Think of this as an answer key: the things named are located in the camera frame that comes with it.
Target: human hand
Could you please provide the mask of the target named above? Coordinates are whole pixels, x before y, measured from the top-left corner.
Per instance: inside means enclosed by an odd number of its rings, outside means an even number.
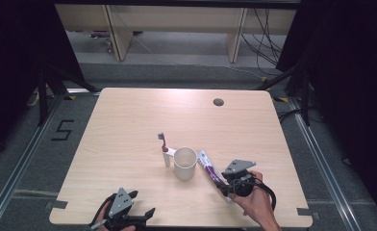
[[[253,170],[250,170],[250,172],[255,175],[256,181],[263,182],[263,175],[260,172]],[[273,215],[270,196],[263,189],[254,186],[252,192],[246,197],[230,194],[230,198],[243,209],[244,216],[251,217],[265,231],[281,230]]]
[[[110,202],[107,202],[104,207],[102,208],[101,212],[99,213],[98,217],[96,218],[95,223],[101,221],[104,219],[105,211],[107,211],[107,208],[109,206]],[[122,230],[119,231],[135,231],[137,228],[134,225],[128,226],[126,228],[123,228]],[[108,229],[105,227],[105,225],[99,226],[97,231],[108,231]]]

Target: white paper cup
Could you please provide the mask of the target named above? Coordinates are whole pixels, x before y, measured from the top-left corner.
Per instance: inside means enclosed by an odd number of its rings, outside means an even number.
[[[194,176],[197,153],[189,147],[181,147],[174,153],[174,174],[187,181]]]

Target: wooden table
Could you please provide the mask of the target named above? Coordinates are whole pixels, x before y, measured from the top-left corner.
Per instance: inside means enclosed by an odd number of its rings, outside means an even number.
[[[216,106],[220,98],[223,106]],[[155,207],[148,226],[255,227],[199,165],[192,179],[165,167],[158,133],[171,148],[205,150],[218,172],[234,159],[255,161],[275,191],[282,227],[309,227],[308,208],[269,94],[249,90],[104,89],[53,209],[55,224],[90,223],[105,198],[137,190],[131,215]]]

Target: gray carpet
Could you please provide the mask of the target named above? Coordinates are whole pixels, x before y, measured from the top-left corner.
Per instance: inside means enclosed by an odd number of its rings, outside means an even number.
[[[261,79],[255,75],[225,67],[81,64],[81,68],[87,82],[98,88],[251,90],[262,83]],[[267,76],[257,68],[241,70]],[[264,69],[264,71],[278,73],[277,70],[272,69]],[[78,88],[72,83],[65,84],[69,88]],[[272,95],[283,96],[285,85],[286,82],[273,87]],[[64,100],[60,104],[16,194],[0,220],[1,231],[86,230],[84,225],[57,226],[51,224],[48,219],[50,209],[46,208],[46,204],[53,201],[60,191],[97,98],[97,96],[77,96],[74,100]],[[274,103],[274,105],[278,113],[290,111],[289,103]],[[354,170],[340,161],[342,151],[335,142],[331,131],[321,121],[319,111],[310,111],[310,117],[311,129],[314,131],[332,171],[337,176],[347,200],[351,203],[361,227],[363,230],[377,230],[377,206],[373,203]],[[65,123],[62,127],[70,129],[72,132],[66,141],[52,141],[55,138],[63,137],[63,133],[56,132],[63,119],[73,120],[73,122]],[[8,180],[16,162],[34,134],[37,124],[38,108],[33,107],[17,122],[11,136],[6,141],[5,150],[0,151],[0,189]],[[314,225],[310,230],[346,230],[293,115],[283,121],[282,128],[309,207],[315,214]]]

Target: person's arm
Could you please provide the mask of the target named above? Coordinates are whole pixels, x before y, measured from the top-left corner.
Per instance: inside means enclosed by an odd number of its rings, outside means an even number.
[[[263,182],[263,175],[260,172],[250,172],[257,177],[257,180]],[[255,186],[251,194],[246,197],[241,197],[235,194],[230,194],[230,197],[243,209],[243,215],[251,217],[263,228],[263,230],[282,230],[273,215],[273,210],[270,205],[270,196],[261,188]]]
[[[104,207],[102,208],[101,212],[99,213],[98,217],[96,218],[96,223],[101,221],[102,219],[104,219],[104,214],[105,214],[105,211],[107,210],[108,208],[108,205],[109,205],[110,202],[106,203],[104,205]],[[97,231],[108,231],[108,229],[105,227],[105,225],[101,225],[98,229],[96,229]],[[128,226],[126,228],[123,228],[122,230],[119,230],[119,231],[135,231],[136,230],[136,227],[134,225],[131,225],[131,226]]]

